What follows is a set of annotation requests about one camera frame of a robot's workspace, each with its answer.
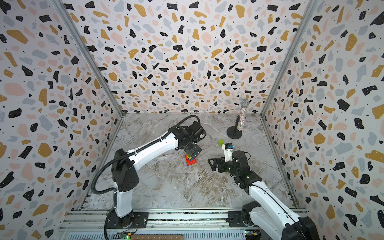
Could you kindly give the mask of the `red block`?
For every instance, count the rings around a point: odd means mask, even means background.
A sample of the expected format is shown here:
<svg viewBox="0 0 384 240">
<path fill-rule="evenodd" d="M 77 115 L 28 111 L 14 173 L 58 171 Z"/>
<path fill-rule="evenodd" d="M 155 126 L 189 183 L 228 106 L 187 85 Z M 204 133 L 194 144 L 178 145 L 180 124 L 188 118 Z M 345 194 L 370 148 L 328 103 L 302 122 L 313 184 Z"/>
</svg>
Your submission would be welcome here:
<svg viewBox="0 0 384 240">
<path fill-rule="evenodd" d="M 189 158 L 186 158 L 186 164 L 187 164 L 187 166 L 189 167 L 189 166 L 192 166 L 192 165 L 194 165 L 194 164 L 196 164 L 197 163 L 197 160 L 196 159 L 189 159 Z"/>
</svg>

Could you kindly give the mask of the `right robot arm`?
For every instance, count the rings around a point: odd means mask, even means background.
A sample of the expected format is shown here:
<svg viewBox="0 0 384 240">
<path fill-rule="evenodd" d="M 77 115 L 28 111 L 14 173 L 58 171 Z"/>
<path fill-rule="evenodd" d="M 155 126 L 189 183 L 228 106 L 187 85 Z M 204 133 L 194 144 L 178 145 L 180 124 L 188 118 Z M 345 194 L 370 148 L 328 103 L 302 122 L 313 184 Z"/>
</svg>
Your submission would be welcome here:
<svg viewBox="0 0 384 240">
<path fill-rule="evenodd" d="M 315 223 L 309 217 L 301 217 L 279 198 L 251 170 L 243 151 L 231 152 L 229 158 L 208 159 L 212 171 L 229 173 L 235 183 L 254 201 L 242 206 L 245 225 L 260 227 L 272 240 L 318 240 Z"/>
</svg>

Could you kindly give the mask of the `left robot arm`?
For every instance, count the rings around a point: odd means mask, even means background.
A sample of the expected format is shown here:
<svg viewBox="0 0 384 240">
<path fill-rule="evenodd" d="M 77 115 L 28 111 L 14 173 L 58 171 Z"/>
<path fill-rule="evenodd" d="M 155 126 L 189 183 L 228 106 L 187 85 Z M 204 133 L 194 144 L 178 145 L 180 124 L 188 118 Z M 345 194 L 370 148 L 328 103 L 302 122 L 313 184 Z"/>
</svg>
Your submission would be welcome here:
<svg viewBox="0 0 384 240">
<path fill-rule="evenodd" d="M 113 163 L 114 210 L 117 217 L 122 219 L 133 213 L 133 192 L 140 182 L 139 170 L 142 167 L 173 150 L 183 150 L 188 156 L 196 158 L 202 151 L 198 142 L 205 136 L 205 129 L 197 121 L 190 126 L 176 125 L 154 141 L 125 152 L 121 160 Z"/>
</svg>

